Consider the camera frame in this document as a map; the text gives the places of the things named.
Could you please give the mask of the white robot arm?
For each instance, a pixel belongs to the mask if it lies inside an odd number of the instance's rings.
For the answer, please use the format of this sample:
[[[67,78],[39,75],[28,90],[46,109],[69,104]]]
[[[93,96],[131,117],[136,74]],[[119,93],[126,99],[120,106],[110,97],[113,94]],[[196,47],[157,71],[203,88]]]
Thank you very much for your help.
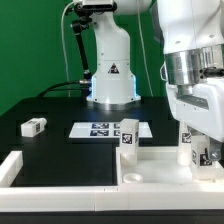
[[[164,48],[160,74],[166,82],[173,117],[205,138],[202,155],[221,159],[224,144],[224,0],[81,0],[92,18],[97,70],[92,105],[126,106],[136,102],[130,71],[130,38],[113,16],[152,9]]]

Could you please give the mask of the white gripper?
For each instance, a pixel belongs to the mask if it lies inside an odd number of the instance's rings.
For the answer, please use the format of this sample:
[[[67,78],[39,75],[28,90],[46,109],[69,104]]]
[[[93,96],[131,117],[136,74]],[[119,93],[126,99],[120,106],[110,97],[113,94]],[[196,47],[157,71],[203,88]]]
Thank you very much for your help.
[[[206,108],[179,100],[176,86],[167,84],[166,90],[173,117],[213,138],[208,140],[208,159],[212,162],[220,161],[221,142],[224,142],[224,83],[202,83],[194,86],[194,96],[205,99]]]

